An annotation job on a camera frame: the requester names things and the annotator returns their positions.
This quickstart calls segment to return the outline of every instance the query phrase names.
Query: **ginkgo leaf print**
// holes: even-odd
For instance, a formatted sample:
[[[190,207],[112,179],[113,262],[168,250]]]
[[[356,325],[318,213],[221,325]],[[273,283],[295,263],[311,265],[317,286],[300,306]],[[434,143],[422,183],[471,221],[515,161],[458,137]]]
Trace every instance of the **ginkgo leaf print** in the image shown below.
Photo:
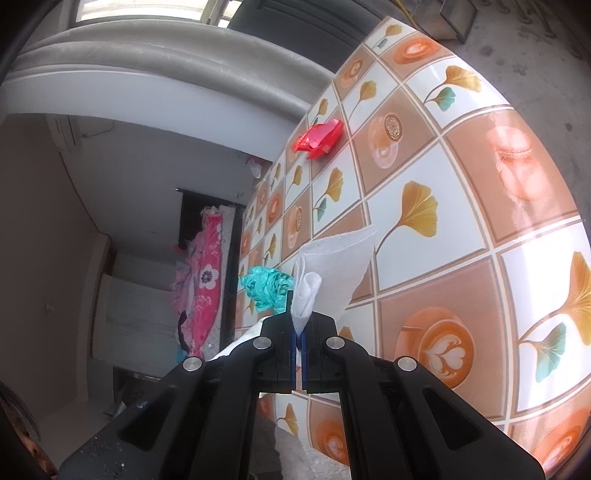
[[[537,355],[535,380],[540,383],[558,368],[560,355],[564,353],[566,344],[566,325],[559,323],[541,342],[525,340],[523,343],[529,343],[535,348]]]
[[[279,423],[280,420],[283,420],[285,423],[287,423],[287,426],[289,427],[294,437],[297,437],[297,418],[296,413],[294,411],[294,406],[291,403],[287,404],[287,408],[285,409],[285,416],[278,418],[277,423]]]
[[[445,69],[445,76],[444,85],[457,85],[473,92],[482,91],[480,78],[470,70],[463,69],[457,65],[450,65]]]
[[[398,24],[394,24],[394,25],[388,25],[388,28],[386,28],[386,33],[384,34],[384,36],[382,38],[380,38],[378,40],[378,42],[372,47],[378,47],[378,48],[384,48],[386,46],[386,43],[388,43],[388,37],[392,37],[394,35],[400,35],[402,33],[402,25],[398,25]]]
[[[536,328],[561,313],[568,315],[579,331],[582,342],[591,345],[591,272],[581,252],[574,252],[570,263],[569,294],[563,305],[538,320],[519,339],[519,343],[530,343],[527,337]]]
[[[255,313],[255,301],[253,299],[251,299],[251,302],[244,309],[244,311],[247,311],[247,310],[251,311],[251,315],[253,315]]]
[[[450,65],[446,68],[445,75],[445,81],[437,85],[433,90],[431,90],[427,94],[427,96],[423,100],[424,105],[426,105],[428,102],[435,102],[439,106],[441,111],[447,111],[456,98],[456,94],[451,88],[444,88],[441,92],[437,94],[435,98],[430,99],[430,96],[435,92],[435,90],[437,90],[440,87],[443,87],[444,85],[453,85],[477,93],[482,91],[482,84],[480,82],[480,78],[476,75],[476,73],[470,70],[463,69],[458,65]]]
[[[422,236],[432,237],[437,233],[437,200],[431,195],[431,189],[416,181],[409,181],[402,190],[402,208],[400,220],[382,239],[376,253],[382,248],[388,237],[401,226],[412,228]]]
[[[271,237],[271,242],[269,243],[269,248],[267,248],[267,251],[265,252],[265,255],[264,255],[265,266],[267,266],[267,262],[269,261],[269,259],[273,258],[275,256],[275,249],[276,248],[277,248],[277,235],[274,233],[273,236]]]
[[[287,192],[289,192],[290,189],[294,185],[299,186],[301,184],[301,178],[302,178],[303,173],[304,173],[303,167],[301,165],[298,165],[294,170],[294,177],[293,177],[293,179],[291,179],[291,184],[288,187],[287,191],[285,192],[286,195],[287,195]]]
[[[435,102],[442,112],[447,112],[447,110],[452,106],[453,102],[456,101],[456,94],[454,91],[449,88],[445,87],[441,92],[437,94],[436,97],[432,98],[431,100],[427,100],[425,103]]]
[[[351,110],[349,118],[353,116],[355,109],[359,106],[361,102],[363,102],[364,100],[370,100],[374,98],[376,93],[378,93],[378,86],[373,80],[363,82],[361,84],[361,88],[359,89],[359,100],[357,100],[357,103],[353,107],[353,110]]]
[[[327,198],[331,198],[333,202],[340,200],[340,194],[343,191],[343,185],[345,181],[343,179],[343,172],[338,168],[333,168],[330,172],[329,184],[326,187],[324,193],[318,198],[318,201],[314,204],[312,211],[317,212],[316,221],[320,222],[320,219],[324,215],[327,207]]]
[[[275,166],[275,172],[274,172],[274,174],[273,174],[273,179],[271,180],[271,188],[273,188],[273,185],[274,185],[274,184],[275,184],[275,182],[276,182],[276,181],[279,179],[280,175],[281,175],[281,164],[280,164],[280,163],[278,163],[278,164]]]
[[[317,124],[319,118],[322,115],[326,115],[326,112],[328,111],[328,109],[329,109],[329,100],[328,100],[328,98],[323,98],[320,101],[320,105],[318,106],[318,113],[316,114],[316,117],[314,118],[314,121],[312,122],[311,126]]]
[[[353,333],[351,333],[351,329],[349,327],[343,327],[341,328],[340,332],[339,332],[339,336],[349,339],[352,342],[355,341],[355,339],[353,338]]]

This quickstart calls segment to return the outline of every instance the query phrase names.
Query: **tile pattern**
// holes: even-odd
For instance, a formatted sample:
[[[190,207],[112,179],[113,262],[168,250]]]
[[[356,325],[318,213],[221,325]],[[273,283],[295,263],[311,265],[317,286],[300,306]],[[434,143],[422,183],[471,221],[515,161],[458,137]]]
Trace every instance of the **tile pattern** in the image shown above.
[[[291,150],[331,118],[345,131],[330,154]],[[245,219],[241,265],[287,273],[311,239],[376,225],[339,333],[372,355],[417,357],[548,474],[570,453],[591,410],[591,249],[540,140],[446,48],[385,19],[304,117]],[[239,289],[237,335],[262,315],[247,303]],[[265,402],[281,427],[348,462],[338,395]]]

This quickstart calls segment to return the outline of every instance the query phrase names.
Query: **paper towel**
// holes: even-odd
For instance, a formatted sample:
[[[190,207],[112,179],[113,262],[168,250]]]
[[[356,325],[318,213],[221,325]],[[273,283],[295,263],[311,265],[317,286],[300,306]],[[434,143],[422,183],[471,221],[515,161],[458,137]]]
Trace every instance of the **paper towel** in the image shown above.
[[[328,236],[300,248],[294,267],[291,317],[300,335],[312,311],[339,320],[363,280],[376,243],[376,227]]]
[[[234,350],[241,343],[244,343],[248,340],[252,340],[253,338],[260,336],[263,320],[267,318],[269,317],[263,317],[261,320],[256,322],[252,327],[250,327],[246,332],[244,332],[238,340],[234,340],[232,343],[230,343],[230,345],[228,345],[224,350],[222,350],[216,356],[214,356],[212,360],[220,358],[221,356],[230,355],[230,353],[232,353],[232,350]]]

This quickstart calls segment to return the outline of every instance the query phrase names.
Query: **coffee cup print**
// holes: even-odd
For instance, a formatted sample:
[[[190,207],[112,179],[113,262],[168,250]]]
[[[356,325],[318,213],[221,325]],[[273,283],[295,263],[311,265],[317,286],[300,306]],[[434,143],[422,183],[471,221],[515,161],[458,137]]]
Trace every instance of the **coffee cup print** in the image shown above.
[[[340,78],[340,85],[342,88],[349,88],[357,82],[359,72],[363,68],[363,60],[354,61],[347,71],[342,74]]]
[[[275,221],[279,218],[281,206],[281,198],[279,195],[275,195],[271,198],[269,202],[269,207],[267,209],[267,222],[272,225]]]
[[[565,460],[577,446],[589,419],[589,408],[577,410],[546,435],[532,452],[549,473]]]
[[[395,113],[375,117],[369,124],[369,151],[379,168],[390,168],[398,155],[402,140],[402,121]]]
[[[263,181],[259,186],[258,193],[256,194],[256,202],[259,208],[262,208],[267,201],[267,185]]]
[[[430,38],[412,38],[403,42],[394,52],[394,61],[400,65],[421,61],[435,55],[441,45]]]
[[[240,244],[240,255],[242,257],[244,257],[244,255],[246,255],[251,247],[251,231],[249,230],[248,232],[244,232],[244,234],[242,235],[242,242]]]
[[[349,464],[343,425],[335,420],[323,420],[316,427],[319,450],[337,462]]]
[[[301,216],[303,210],[301,206],[290,211],[287,219],[287,246],[291,249],[296,246],[297,237],[301,229]]]
[[[515,127],[495,127],[486,134],[486,141],[495,153],[499,179],[510,195],[533,202],[548,193],[550,182],[533,156],[528,134]]]
[[[395,347],[395,356],[401,355],[413,356],[449,388],[456,388],[472,369],[474,341],[451,310],[427,307],[402,326]]]
[[[256,413],[269,420],[275,420],[275,397],[272,393],[265,393],[258,399]]]

